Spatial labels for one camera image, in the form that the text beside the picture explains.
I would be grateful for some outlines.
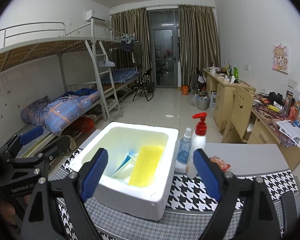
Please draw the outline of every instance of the blue bottle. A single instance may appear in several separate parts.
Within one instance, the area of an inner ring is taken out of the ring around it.
[[[186,164],[188,160],[189,151],[191,148],[191,128],[186,129],[186,133],[180,140],[177,160],[182,164]]]

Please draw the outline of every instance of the white foam container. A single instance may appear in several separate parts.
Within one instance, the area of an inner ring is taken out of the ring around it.
[[[177,129],[112,122],[105,127],[70,163],[79,171],[99,148],[108,151],[109,161],[94,197],[102,204],[130,215],[160,220],[168,200],[177,152]],[[142,146],[160,146],[164,152],[155,171],[153,184],[139,188],[108,176],[115,171],[127,152],[137,154]]]

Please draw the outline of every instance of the cartoon girl poster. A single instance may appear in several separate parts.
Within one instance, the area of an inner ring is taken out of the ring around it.
[[[288,73],[289,50],[287,46],[274,46],[272,69]]]

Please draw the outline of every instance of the curtain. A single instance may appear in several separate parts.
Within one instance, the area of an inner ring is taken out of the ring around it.
[[[212,7],[179,5],[182,84],[189,86],[195,69],[220,66],[217,25]]]
[[[146,8],[133,9],[117,14],[111,17],[111,26],[113,31],[135,34],[135,38],[140,41],[143,51],[142,66],[140,76],[148,70],[150,63],[150,38],[149,23]],[[115,55],[116,68],[133,67],[131,52],[125,52],[122,49],[116,49]]]

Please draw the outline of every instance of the glass door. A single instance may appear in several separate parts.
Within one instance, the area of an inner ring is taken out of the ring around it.
[[[173,10],[149,12],[152,68],[158,87],[178,85],[178,27]]]

